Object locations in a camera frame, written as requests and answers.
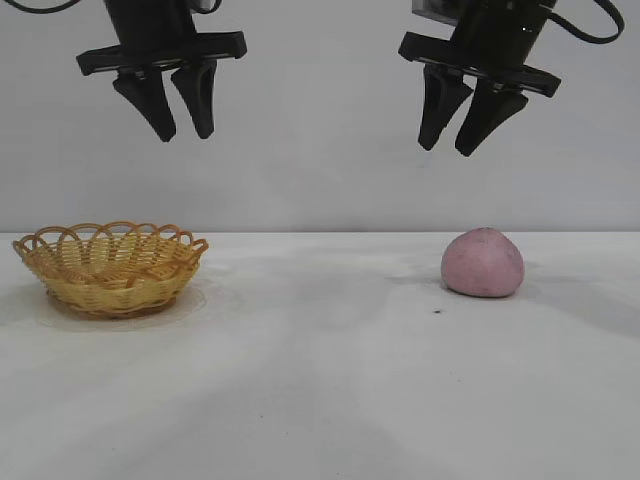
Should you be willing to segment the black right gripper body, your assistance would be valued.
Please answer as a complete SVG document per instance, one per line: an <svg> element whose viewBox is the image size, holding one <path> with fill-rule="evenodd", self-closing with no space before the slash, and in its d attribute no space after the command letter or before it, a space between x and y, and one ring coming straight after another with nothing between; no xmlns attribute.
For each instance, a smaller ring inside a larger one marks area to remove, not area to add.
<svg viewBox="0 0 640 480"><path fill-rule="evenodd" d="M448 40L405 34L398 53L408 61L441 65L551 98L561 80L527 66L526 59L555 6L553 1L414 1L412 12L452 25Z"/></svg>

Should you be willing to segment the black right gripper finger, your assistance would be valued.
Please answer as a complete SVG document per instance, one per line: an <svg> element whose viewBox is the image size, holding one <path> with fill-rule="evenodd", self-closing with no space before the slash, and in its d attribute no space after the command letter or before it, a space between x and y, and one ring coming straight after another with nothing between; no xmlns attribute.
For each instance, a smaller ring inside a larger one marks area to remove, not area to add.
<svg viewBox="0 0 640 480"><path fill-rule="evenodd" d="M520 89L498 90L489 80L479 80L457 134L455 148L469 157L495 129L523 110L527 103L528 98Z"/></svg>
<svg viewBox="0 0 640 480"><path fill-rule="evenodd" d="M464 83L464 76L460 72L450 71L441 65L426 64L423 76L425 94L418 143L431 151L473 89Z"/></svg>

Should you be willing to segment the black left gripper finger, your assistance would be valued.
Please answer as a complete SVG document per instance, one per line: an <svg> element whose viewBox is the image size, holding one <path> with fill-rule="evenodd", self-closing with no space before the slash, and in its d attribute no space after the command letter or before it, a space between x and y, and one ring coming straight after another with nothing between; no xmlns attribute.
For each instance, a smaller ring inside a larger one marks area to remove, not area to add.
<svg viewBox="0 0 640 480"><path fill-rule="evenodd" d="M160 69L121 69L113 86L145 118L161 141L169 142L176 135Z"/></svg>
<svg viewBox="0 0 640 480"><path fill-rule="evenodd" d="M217 70L216 60L185 65L171 75L190 114L195 131L201 139L214 132L213 92Z"/></svg>

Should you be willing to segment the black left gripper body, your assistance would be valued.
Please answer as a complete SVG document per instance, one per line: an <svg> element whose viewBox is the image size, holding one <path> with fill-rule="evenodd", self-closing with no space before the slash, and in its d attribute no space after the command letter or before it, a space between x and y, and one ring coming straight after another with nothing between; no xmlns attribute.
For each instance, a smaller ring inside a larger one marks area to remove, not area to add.
<svg viewBox="0 0 640 480"><path fill-rule="evenodd" d="M242 58L247 53L243 32L196 30L192 9L199 5L198 1L107 1L106 10L119 43L78 55L82 74L169 70L209 60Z"/></svg>

